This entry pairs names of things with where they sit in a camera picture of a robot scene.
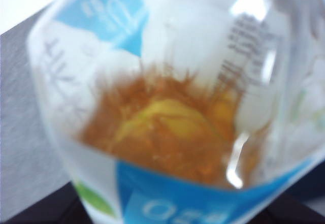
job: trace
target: yellow liquid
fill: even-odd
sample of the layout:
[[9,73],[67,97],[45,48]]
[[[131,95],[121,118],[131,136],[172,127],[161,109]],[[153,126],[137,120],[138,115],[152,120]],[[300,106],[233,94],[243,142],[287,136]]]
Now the yellow liquid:
[[[207,93],[194,77],[179,81],[155,70],[123,79],[102,88],[80,140],[144,168],[229,187],[225,170],[241,98],[231,83]],[[249,156],[243,173],[256,162],[257,156]]]

